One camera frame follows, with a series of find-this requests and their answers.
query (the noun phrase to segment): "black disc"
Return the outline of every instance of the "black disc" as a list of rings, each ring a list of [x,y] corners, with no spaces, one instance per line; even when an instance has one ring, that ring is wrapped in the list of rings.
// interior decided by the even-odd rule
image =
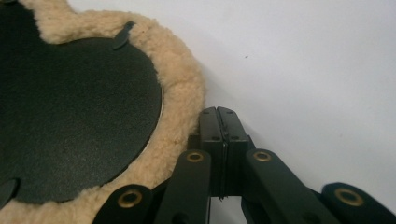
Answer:
[[[151,60],[112,39],[49,45],[33,14],[0,4],[0,183],[16,199],[64,202],[117,177],[146,146],[162,108]]]

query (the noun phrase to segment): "wool polishing pad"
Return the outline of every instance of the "wool polishing pad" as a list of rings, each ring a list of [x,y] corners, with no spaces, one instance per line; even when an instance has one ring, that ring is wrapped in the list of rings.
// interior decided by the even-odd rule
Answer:
[[[19,4],[2,6],[0,34],[0,183],[18,178],[22,202],[63,202],[126,169],[161,112],[149,57],[109,38],[46,44]]]
[[[129,44],[114,50],[120,31]],[[0,223],[92,223],[116,189],[156,187],[204,92],[191,52],[156,21],[77,13],[65,0],[0,2],[0,189],[14,196]]]

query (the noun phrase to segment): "black plastic piece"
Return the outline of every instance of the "black plastic piece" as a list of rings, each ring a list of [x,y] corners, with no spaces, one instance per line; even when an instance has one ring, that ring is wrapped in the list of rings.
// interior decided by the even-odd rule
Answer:
[[[113,49],[120,49],[128,43],[129,31],[134,27],[134,22],[128,21],[120,32],[114,37]]]
[[[151,190],[146,187],[122,187],[110,195],[92,224],[143,224],[151,201]]]
[[[273,152],[252,149],[246,154],[244,197],[259,201],[271,223],[340,223]]]
[[[224,107],[218,107],[217,111],[221,120],[223,139],[227,146],[224,158],[226,162],[225,195],[241,195],[244,184],[241,158],[244,158],[250,149],[249,138],[234,111]]]
[[[396,216],[386,207],[363,190],[348,184],[326,185],[321,200],[342,223],[396,224]]]
[[[210,155],[183,152],[169,180],[156,224],[205,224],[209,219]]]
[[[0,185],[0,210],[14,197],[19,185],[18,179],[10,179]]]
[[[210,154],[212,158],[211,192],[214,197],[223,198],[225,195],[225,172],[227,146],[218,120],[215,107],[205,109],[199,118],[201,145],[199,148]]]

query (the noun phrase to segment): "black clamp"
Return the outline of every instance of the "black clamp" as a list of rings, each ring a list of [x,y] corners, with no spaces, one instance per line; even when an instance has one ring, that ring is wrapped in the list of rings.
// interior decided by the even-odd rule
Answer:
[[[188,149],[168,182],[152,191],[156,199],[148,196],[151,203],[142,204],[147,212],[114,203],[128,192],[117,190],[93,223],[104,223],[101,217],[113,222],[117,210],[130,209],[118,223],[204,224],[209,223],[211,197],[242,196],[249,224],[396,224],[396,216],[358,188],[335,183],[321,194],[307,188],[274,152],[254,147],[230,109],[204,110],[200,132],[190,137]]]

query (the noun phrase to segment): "white backdrop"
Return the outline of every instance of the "white backdrop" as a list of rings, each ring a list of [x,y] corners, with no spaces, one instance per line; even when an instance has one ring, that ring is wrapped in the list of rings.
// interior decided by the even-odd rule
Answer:
[[[155,18],[191,49],[206,105],[237,112],[257,147],[310,188],[357,186],[396,213],[396,2],[69,0]],[[243,223],[238,199],[212,223]]]

